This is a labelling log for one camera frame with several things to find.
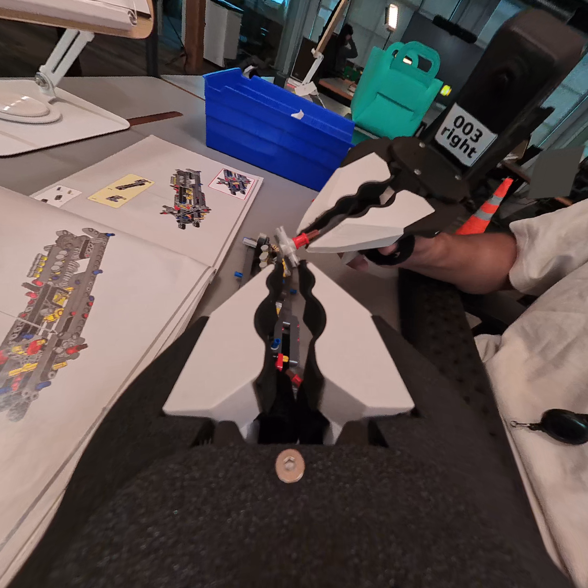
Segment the grey lego chassis assembly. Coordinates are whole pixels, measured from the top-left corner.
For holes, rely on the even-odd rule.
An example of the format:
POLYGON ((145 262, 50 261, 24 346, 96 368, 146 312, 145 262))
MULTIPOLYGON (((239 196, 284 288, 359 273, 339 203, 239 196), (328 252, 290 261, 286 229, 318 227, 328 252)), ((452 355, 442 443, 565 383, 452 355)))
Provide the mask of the grey lego chassis assembly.
POLYGON ((239 288, 270 265, 279 263, 282 266, 282 291, 275 303, 277 321, 270 349, 276 367, 290 378, 293 394, 296 396, 303 381, 299 365, 300 325, 299 319, 292 311, 292 300, 298 291, 293 287, 290 269, 286 261, 282 259, 278 246, 273 244, 267 235, 260 233, 256 238, 244 237, 242 242, 246 253, 243 268, 240 271, 243 273, 243 278, 238 279, 239 288))

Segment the open instruction booklet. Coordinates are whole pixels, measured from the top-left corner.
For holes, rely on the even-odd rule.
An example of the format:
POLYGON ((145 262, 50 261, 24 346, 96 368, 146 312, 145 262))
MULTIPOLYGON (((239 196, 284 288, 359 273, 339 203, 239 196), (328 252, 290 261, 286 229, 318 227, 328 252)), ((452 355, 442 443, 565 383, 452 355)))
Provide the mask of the open instruction booklet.
POLYGON ((1 188, 1 587, 107 411, 187 327, 262 183, 149 136, 35 195, 1 188))

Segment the black badge reel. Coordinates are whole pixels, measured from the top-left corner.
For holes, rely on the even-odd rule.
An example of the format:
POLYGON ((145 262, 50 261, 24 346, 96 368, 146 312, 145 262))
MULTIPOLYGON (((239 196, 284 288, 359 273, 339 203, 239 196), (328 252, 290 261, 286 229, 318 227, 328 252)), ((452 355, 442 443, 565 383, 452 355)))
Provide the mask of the black badge reel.
POLYGON ((522 423, 510 421, 513 428, 523 428, 540 432, 560 443, 579 446, 587 443, 587 414, 576 413, 566 409, 549 409, 539 422, 522 423))

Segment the person's right forearm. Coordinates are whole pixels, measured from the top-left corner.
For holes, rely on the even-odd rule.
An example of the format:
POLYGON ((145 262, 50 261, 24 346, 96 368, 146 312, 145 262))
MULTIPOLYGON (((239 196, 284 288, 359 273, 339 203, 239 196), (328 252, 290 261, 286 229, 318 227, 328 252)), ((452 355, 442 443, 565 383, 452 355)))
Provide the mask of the person's right forearm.
POLYGON ((473 295, 513 288, 509 274, 518 249, 510 234, 443 234, 436 241, 435 258, 431 261, 431 275, 436 279, 473 295))

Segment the black monitor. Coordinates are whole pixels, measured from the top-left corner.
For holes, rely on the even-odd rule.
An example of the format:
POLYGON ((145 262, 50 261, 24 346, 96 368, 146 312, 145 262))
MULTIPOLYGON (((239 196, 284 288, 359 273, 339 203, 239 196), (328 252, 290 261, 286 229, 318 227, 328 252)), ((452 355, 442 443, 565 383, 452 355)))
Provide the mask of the black monitor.
POLYGON ((439 96, 444 106, 457 97, 483 55, 483 48, 476 41, 476 35, 439 15, 430 22, 426 45, 439 55, 437 78, 442 80, 442 85, 452 87, 448 97, 439 96))

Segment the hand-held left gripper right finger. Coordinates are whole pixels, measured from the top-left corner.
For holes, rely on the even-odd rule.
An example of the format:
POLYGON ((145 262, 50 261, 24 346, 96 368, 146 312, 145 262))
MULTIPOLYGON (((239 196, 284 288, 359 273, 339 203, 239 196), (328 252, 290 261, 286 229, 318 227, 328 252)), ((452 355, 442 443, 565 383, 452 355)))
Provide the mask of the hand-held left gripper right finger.
POLYGON ((312 263, 298 267, 303 321, 312 334, 303 384, 333 445, 351 421, 409 413, 415 403, 372 314, 312 263))

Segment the wooden pillar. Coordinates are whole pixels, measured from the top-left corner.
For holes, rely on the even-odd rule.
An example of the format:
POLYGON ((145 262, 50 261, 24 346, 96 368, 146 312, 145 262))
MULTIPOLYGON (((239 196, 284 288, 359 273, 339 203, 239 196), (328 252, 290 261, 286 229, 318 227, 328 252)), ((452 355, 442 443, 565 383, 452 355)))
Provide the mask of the wooden pillar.
POLYGON ((185 1, 186 72, 199 75, 203 66, 206 1, 185 1))

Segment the white folding stand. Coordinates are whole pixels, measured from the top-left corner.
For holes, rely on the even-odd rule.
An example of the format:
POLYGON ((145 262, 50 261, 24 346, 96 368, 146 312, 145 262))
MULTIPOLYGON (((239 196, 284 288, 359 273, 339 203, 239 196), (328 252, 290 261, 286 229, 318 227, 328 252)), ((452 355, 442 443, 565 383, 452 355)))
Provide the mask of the white folding stand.
POLYGON ((128 120, 57 87, 94 34, 67 29, 34 79, 1 81, 1 157, 126 130, 128 120))

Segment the white cabinet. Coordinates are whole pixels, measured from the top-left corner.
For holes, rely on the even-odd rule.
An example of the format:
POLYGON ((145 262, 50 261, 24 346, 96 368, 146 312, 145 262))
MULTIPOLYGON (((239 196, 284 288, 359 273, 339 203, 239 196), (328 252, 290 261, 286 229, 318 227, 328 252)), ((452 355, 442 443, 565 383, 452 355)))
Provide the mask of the white cabinet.
POLYGON ((205 60, 223 68, 236 59, 243 9, 229 1, 207 1, 204 27, 205 60))

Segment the blue plastic bin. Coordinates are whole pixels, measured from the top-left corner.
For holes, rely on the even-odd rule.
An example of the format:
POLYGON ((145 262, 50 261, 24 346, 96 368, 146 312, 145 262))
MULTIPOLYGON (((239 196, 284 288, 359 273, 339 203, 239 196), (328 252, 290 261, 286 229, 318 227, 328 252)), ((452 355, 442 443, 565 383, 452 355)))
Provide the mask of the blue plastic bin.
POLYGON ((349 149, 355 124, 239 68, 203 76, 206 145, 320 191, 349 149), (303 110, 298 121, 290 117, 303 110))

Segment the teal felt bag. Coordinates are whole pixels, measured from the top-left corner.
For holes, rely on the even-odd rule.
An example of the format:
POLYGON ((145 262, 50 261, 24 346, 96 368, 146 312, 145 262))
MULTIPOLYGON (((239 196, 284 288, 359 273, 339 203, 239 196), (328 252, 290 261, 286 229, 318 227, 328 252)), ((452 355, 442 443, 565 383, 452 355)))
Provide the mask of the teal felt bag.
POLYGON ((413 136, 436 99, 439 54, 418 41, 373 47, 351 102, 355 126, 377 137, 413 136))

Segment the person's right hand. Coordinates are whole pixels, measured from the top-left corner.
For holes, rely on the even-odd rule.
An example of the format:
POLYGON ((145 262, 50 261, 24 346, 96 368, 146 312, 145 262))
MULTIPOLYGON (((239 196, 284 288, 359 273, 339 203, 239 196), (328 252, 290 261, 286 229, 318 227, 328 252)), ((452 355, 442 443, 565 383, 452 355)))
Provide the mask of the person's right hand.
POLYGON ((382 267, 406 268, 421 270, 429 266, 435 267, 443 256, 447 235, 440 233, 434 238, 415 236, 410 255, 406 253, 410 239, 401 239, 391 246, 378 249, 378 263, 382 267))

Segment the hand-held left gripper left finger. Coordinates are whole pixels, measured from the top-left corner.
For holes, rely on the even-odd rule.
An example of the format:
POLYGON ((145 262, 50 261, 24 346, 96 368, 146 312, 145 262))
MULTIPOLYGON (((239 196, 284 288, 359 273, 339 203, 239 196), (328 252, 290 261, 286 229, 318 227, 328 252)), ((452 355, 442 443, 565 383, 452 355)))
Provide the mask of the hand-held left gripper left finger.
POLYGON ((268 266, 213 311, 163 411, 167 416, 230 421, 253 442, 262 408, 254 383, 274 340, 281 263, 268 266))

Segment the grey lego connector red pin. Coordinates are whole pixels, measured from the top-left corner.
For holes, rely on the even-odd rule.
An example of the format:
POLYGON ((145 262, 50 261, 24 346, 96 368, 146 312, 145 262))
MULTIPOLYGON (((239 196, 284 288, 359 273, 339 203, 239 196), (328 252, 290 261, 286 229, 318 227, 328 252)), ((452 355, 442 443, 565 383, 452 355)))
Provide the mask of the grey lego connector red pin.
POLYGON ((275 239, 283 256, 295 254, 298 249, 308 246, 318 236, 320 236, 320 230, 302 232, 293 238, 288 236, 283 226, 279 226, 275 230, 275 239))

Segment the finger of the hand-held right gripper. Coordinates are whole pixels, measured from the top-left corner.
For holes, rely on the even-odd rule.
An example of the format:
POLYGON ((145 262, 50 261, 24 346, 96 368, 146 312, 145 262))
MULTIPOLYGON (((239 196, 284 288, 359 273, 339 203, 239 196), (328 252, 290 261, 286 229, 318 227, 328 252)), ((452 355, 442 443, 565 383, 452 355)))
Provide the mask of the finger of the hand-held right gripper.
POLYGON ((388 216, 387 208, 396 195, 391 181, 388 163, 375 153, 338 168, 306 210, 296 234, 395 234, 392 221, 385 220, 381 229, 375 220, 368 219, 388 216))
POLYGON ((408 226, 434 211, 424 197, 401 190, 386 205, 372 206, 359 217, 346 217, 312 240, 307 250, 319 254, 338 254, 389 246, 403 236, 408 226))

